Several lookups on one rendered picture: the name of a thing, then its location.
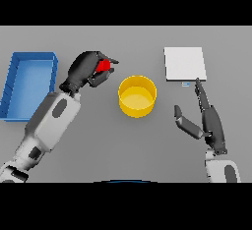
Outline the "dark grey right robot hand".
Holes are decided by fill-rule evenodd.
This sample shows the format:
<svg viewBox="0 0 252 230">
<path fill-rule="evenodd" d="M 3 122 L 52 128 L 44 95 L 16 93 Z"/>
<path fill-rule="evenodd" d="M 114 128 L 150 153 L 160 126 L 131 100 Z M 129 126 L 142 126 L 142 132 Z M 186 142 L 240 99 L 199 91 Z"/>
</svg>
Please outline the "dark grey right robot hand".
<svg viewBox="0 0 252 230">
<path fill-rule="evenodd" d="M 196 79 L 195 93 L 202 114 L 202 128 L 184 117 L 180 107 L 175 105 L 174 117 L 177 127 L 196 140 L 204 138 L 215 155 L 227 154 L 221 118 L 215 106 L 209 102 L 199 79 Z"/>
</svg>

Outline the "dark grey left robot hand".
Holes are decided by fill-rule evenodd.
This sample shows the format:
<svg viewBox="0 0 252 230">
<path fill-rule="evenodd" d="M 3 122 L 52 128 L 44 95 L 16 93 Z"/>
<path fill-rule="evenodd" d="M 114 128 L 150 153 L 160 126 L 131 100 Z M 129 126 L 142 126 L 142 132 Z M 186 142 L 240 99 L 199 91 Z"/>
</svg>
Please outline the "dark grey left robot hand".
<svg viewBox="0 0 252 230">
<path fill-rule="evenodd" d="M 85 84 L 89 84 L 90 87 L 99 86 L 114 72 L 113 68 L 99 73 L 96 71 L 98 63 L 104 59 L 113 64 L 118 64 L 117 60 L 107 57 L 100 51 L 85 51 L 81 53 L 72 63 L 67 79 L 59 88 L 70 95 L 74 95 Z"/>
</svg>

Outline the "yellow bowl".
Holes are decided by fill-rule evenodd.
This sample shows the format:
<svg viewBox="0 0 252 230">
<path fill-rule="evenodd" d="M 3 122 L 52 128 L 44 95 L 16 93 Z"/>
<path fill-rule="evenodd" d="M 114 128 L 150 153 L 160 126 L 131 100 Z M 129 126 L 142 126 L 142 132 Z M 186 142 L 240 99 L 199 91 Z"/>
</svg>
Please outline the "yellow bowl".
<svg viewBox="0 0 252 230">
<path fill-rule="evenodd" d="M 142 75 L 124 79 L 118 88 L 118 104 L 132 118 L 149 115 L 155 106 L 158 90 L 154 82 Z"/>
</svg>

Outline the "pale square measuring scale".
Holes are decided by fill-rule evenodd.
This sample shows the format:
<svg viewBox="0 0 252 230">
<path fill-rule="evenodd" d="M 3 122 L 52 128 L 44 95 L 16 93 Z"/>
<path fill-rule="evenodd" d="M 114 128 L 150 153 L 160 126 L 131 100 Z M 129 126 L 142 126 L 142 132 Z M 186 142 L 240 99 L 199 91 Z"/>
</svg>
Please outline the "pale square measuring scale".
<svg viewBox="0 0 252 230">
<path fill-rule="evenodd" d="M 164 47 L 165 78 L 168 82 L 201 82 L 207 80 L 201 47 Z"/>
</svg>

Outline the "blue tray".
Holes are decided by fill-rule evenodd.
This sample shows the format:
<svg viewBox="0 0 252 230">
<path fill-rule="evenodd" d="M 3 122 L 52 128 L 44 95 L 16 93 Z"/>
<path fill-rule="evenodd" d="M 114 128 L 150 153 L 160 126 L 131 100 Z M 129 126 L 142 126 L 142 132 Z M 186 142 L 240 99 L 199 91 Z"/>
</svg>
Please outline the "blue tray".
<svg viewBox="0 0 252 230">
<path fill-rule="evenodd" d="M 54 52 L 13 52 L 0 99 L 0 120 L 27 122 L 54 91 L 57 63 Z"/>
</svg>

